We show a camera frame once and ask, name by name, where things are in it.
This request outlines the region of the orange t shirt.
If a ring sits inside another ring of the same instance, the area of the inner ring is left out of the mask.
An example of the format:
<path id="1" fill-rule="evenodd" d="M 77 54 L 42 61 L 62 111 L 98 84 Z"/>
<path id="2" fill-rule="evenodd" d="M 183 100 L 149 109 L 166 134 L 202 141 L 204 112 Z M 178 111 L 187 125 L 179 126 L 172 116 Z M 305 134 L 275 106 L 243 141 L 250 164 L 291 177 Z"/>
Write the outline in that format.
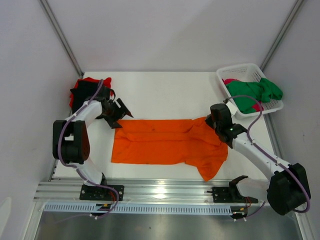
<path id="1" fill-rule="evenodd" d="M 121 120 L 115 130 L 111 162 L 196 167 L 204 181 L 213 179 L 228 158 L 205 117 L 196 119 Z"/>

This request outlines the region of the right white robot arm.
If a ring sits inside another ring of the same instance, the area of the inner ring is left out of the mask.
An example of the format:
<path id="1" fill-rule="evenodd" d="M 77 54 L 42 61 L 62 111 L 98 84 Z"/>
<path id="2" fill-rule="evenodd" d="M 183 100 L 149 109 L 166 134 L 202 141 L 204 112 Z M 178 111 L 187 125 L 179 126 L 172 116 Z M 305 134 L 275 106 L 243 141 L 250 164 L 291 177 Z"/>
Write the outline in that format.
<path id="1" fill-rule="evenodd" d="M 305 168 L 276 156 L 260 146 L 250 135 L 250 130 L 233 123 L 230 109 L 225 103 L 210 107 L 206 124 L 215 131 L 219 140 L 245 156 L 266 177 L 267 181 L 240 176 L 230 182 L 228 196 L 234 202 L 253 197 L 268 202 L 281 216 L 293 211 L 307 213 L 311 208 L 311 192 Z"/>

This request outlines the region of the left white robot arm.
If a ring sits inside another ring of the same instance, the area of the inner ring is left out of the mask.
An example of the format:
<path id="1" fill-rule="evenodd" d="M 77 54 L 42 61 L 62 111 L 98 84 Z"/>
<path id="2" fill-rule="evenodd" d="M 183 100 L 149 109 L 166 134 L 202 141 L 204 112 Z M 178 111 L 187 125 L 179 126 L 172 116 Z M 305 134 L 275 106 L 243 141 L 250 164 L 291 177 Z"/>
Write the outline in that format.
<path id="1" fill-rule="evenodd" d="M 67 168 L 74 169 L 84 184 L 91 187 L 97 200 L 108 196 L 109 188 L 105 175 L 90 159 L 88 127 L 95 119 L 104 119 L 111 129 L 122 126 L 119 120 L 133 117 L 120 98 L 111 99 L 114 90 L 102 83 L 87 97 L 81 107 L 64 120 L 56 120 L 52 127 L 52 154 Z"/>

